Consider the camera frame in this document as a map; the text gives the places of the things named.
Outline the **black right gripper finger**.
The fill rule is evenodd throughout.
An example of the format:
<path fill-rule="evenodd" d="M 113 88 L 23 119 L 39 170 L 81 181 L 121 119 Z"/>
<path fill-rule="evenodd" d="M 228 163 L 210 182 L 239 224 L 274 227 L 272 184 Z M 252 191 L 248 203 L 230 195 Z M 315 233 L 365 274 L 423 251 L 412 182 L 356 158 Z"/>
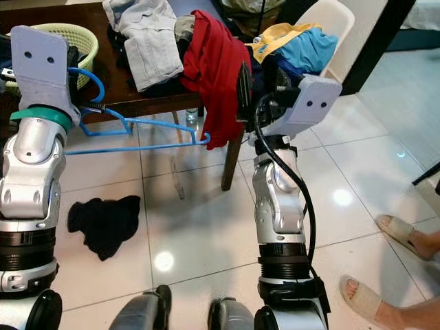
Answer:
<path fill-rule="evenodd" d="M 236 82 L 236 96 L 238 96 L 238 112 L 236 120 L 238 122 L 251 122 L 254 117 L 254 97 L 252 97 L 252 75 L 250 63 L 242 62 Z"/>

